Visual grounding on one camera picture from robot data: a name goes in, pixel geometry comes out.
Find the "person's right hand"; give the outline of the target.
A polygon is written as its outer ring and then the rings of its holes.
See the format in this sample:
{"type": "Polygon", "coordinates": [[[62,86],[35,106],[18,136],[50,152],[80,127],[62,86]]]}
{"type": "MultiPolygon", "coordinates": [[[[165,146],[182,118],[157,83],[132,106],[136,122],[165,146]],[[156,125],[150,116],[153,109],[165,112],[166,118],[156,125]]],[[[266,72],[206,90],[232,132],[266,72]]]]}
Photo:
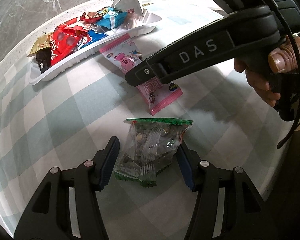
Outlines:
{"type": "MultiPolygon", "coordinates": [[[[300,37],[294,36],[300,53],[300,37]]],[[[267,59],[267,68],[274,73],[288,73],[298,68],[295,53],[289,38],[285,43],[270,52],[267,59]]],[[[239,58],[234,59],[235,71],[245,73],[246,80],[256,94],[270,107],[274,107],[281,98],[281,94],[274,93],[269,81],[261,74],[253,72],[251,68],[239,58]]]]}

